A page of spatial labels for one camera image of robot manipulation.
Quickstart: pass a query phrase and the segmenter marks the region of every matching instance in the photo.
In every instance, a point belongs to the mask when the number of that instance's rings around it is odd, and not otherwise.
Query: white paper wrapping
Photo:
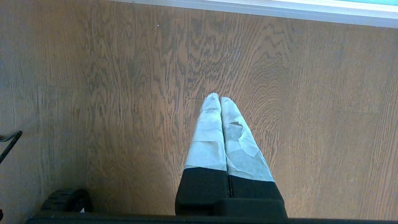
[[[228,174],[274,182],[267,162],[236,104],[230,98],[222,97],[221,108]]]
[[[227,171],[221,105],[217,93],[206,97],[196,122],[184,168],[194,167]]]

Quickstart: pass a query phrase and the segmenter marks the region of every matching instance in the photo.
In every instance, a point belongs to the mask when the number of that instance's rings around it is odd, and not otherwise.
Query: rubber wheel
[[[92,212],[90,196],[84,189],[59,189],[41,205],[41,211]]]

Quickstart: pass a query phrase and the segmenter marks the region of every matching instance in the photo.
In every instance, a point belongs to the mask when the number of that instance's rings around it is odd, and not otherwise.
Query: black plastic part
[[[280,200],[228,198],[214,205],[216,216],[263,218],[282,222],[287,219],[285,205]]]
[[[84,189],[59,189],[42,204],[41,211],[52,212],[92,212],[90,195]]]
[[[25,224],[398,224],[398,221],[286,219],[274,221],[258,218],[216,216],[107,216],[103,214],[39,213]]]
[[[279,200],[284,204],[275,182],[255,181],[236,176],[229,176],[231,197]]]
[[[176,215],[212,215],[215,202],[228,198],[228,178],[225,171],[185,169],[178,187]]]

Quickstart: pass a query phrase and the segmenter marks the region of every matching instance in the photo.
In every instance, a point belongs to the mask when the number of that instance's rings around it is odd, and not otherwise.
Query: wooden floor
[[[398,30],[98,0],[0,1],[6,224],[54,190],[173,214],[203,98],[241,109],[290,217],[398,219]]]

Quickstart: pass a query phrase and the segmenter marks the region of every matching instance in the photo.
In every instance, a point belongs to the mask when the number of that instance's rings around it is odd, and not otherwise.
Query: floorboard
[[[203,99],[232,98],[290,217],[398,220],[398,30],[98,0],[0,1],[4,223],[57,188],[173,214]]]

